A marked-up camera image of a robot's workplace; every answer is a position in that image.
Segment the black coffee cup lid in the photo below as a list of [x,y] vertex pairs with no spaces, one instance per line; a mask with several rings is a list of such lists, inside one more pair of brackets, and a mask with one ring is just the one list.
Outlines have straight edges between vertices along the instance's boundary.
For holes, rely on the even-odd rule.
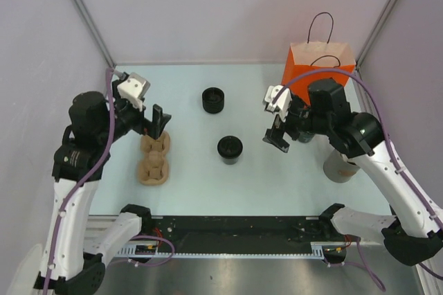
[[217,143],[217,152],[224,159],[236,159],[243,152],[243,143],[236,136],[224,136]]

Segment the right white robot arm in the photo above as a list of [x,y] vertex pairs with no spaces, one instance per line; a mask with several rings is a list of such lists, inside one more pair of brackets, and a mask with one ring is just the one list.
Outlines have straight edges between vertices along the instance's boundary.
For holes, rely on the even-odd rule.
[[308,87],[309,102],[282,85],[269,86],[264,95],[274,122],[264,142],[288,152],[283,136],[324,135],[330,145],[371,178],[390,206],[392,215],[374,215],[333,204],[320,214],[319,231],[326,240],[353,235],[383,244],[388,253],[408,266],[432,258],[442,249],[442,209],[431,202],[395,155],[394,145],[379,120],[350,108],[344,88],[332,78]]

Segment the orange paper bag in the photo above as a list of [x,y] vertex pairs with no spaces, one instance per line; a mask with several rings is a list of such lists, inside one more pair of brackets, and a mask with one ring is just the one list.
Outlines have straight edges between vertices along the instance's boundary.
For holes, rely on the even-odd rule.
[[348,81],[346,75],[332,72],[331,69],[340,69],[352,73],[356,66],[353,51],[347,42],[333,42],[334,18],[329,12],[320,12],[315,15],[318,18],[327,15],[331,20],[329,33],[316,39],[312,37],[315,21],[309,25],[307,38],[304,42],[294,42],[289,46],[287,61],[283,71],[281,84],[285,85],[290,80],[309,71],[321,69],[323,72],[303,78],[290,86],[291,92],[309,102],[309,84],[323,79],[333,78],[336,82],[345,86]]

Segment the single black coffee cup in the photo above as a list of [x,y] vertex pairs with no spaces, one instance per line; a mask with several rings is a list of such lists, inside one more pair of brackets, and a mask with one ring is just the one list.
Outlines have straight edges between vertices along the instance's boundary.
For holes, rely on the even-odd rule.
[[226,165],[231,166],[236,164],[240,160],[240,156],[222,157],[221,159]]

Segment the stack of black lids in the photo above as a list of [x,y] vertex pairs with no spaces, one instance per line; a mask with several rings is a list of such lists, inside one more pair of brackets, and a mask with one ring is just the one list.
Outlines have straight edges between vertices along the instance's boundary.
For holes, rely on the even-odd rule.
[[202,106],[209,114],[218,114],[224,109],[224,92],[217,87],[208,87],[202,92]]

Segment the stack of black cups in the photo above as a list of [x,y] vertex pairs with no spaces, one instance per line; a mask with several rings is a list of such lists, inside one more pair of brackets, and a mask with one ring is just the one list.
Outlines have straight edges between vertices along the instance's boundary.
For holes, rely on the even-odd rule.
[[312,132],[299,132],[298,141],[300,143],[309,143],[315,137]]

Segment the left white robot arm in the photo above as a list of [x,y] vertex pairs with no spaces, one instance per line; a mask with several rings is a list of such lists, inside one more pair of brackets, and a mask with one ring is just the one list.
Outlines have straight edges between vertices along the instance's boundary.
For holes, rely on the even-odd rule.
[[153,106],[152,119],[146,119],[143,101],[97,91],[73,99],[71,123],[54,154],[54,205],[42,262],[31,286],[34,294],[95,294],[115,254],[131,239],[152,234],[150,210],[128,204],[98,241],[84,248],[91,203],[112,143],[130,131],[159,138],[171,119],[159,105]]

